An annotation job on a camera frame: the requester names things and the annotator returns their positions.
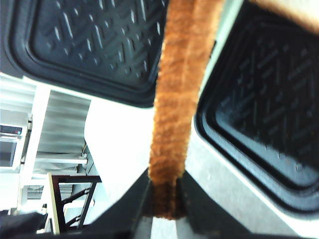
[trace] appliance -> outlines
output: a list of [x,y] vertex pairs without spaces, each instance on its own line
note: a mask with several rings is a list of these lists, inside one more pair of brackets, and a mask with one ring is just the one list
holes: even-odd
[[27,113],[0,109],[0,169],[20,165],[27,131]]

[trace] black plastic frame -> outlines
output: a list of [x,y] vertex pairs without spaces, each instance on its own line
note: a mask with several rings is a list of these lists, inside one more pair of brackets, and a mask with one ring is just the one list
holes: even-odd
[[38,3],[38,0],[1,0],[1,12],[7,15],[1,23],[4,26],[1,28],[1,71],[136,107],[153,106],[160,46],[152,49],[157,51],[154,64],[150,66],[147,82],[139,86],[121,85],[90,73],[61,68],[39,59],[29,44]]
[[223,154],[256,186],[262,189],[266,197],[275,202],[287,214],[297,217],[317,217],[319,215],[319,181],[312,184],[311,187],[300,189],[285,178],[278,177],[274,168],[267,164],[260,164],[262,160],[258,160],[255,153],[216,123],[210,122],[206,116],[210,111],[208,104],[210,104],[214,92],[219,90],[218,84],[221,84],[220,82],[227,74],[225,69],[227,67],[232,69],[232,66],[229,66],[232,53],[236,52],[240,55],[241,49],[236,50],[231,45],[234,44],[234,38],[237,40],[243,37],[245,31],[243,22],[247,25],[254,24],[252,19],[258,23],[263,17],[275,21],[279,20],[281,23],[291,26],[292,29],[299,28],[285,19],[274,16],[245,1],[200,97],[197,113],[194,117],[195,129],[205,142]]

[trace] orange fabric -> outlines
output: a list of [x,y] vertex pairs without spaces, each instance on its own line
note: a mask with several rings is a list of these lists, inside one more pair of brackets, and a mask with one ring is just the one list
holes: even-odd
[[156,210],[158,216],[174,217],[175,184],[184,173],[191,120],[223,2],[169,1],[149,167],[155,200],[161,205]]

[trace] white surface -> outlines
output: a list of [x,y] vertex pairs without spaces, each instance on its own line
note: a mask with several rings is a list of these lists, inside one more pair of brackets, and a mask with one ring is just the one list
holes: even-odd
[[7,78],[7,79],[12,79],[15,82],[22,82],[22,83],[33,85],[33,86],[43,86],[43,87],[49,88],[52,91],[58,91],[58,92],[61,92],[61,93],[65,93],[65,94],[72,95],[72,96],[77,96],[77,97],[88,99],[88,100],[90,100],[90,99],[99,99],[99,97],[96,97],[96,96],[91,96],[91,95],[88,95],[88,94],[85,94],[85,93],[81,93],[81,92],[78,92],[78,91],[73,91],[73,90],[69,90],[69,89],[66,89],[66,88],[59,87],[59,86],[46,84],[46,83],[43,83],[43,82],[39,82],[39,81],[33,80],[33,79],[31,79],[29,77],[26,77],[26,76],[23,76],[23,78],[20,79],[20,78],[13,77],[13,76],[10,76],[8,74],[5,74],[3,72],[0,72],[0,77],[2,77],[2,76]]
[[18,173],[0,173],[0,211],[17,207],[19,177]]
[[0,73],[0,108],[20,111],[31,116],[35,85]]
[[153,218],[151,239],[177,239],[175,221]]
[[35,90],[32,105],[32,132],[25,156],[24,167],[21,172],[21,188],[25,185],[30,185],[30,180],[32,179],[33,167],[39,146],[50,91],[50,87],[43,84],[38,85]]
[[55,153],[46,154],[38,153],[36,155],[37,163],[71,163],[71,164],[86,164],[87,159],[82,157],[80,153]]
[[40,203],[41,203],[40,199],[29,199],[29,200],[26,200],[26,202],[20,206],[19,210],[20,212],[22,212],[22,214],[32,213],[32,212],[40,213],[39,208],[40,206],[43,205]]
[[148,167],[153,109],[92,100],[85,140],[108,194],[110,207]]
[[19,111],[3,110],[0,108],[0,123],[12,127],[24,127],[21,135],[25,135],[25,130],[28,125],[28,114]]

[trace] rubber floor mat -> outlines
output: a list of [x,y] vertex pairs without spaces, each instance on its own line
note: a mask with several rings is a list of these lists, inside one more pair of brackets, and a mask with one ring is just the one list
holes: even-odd
[[150,107],[166,7],[167,0],[1,0],[5,53],[31,78]]
[[195,122],[279,205],[319,211],[318,37],[245,2]]

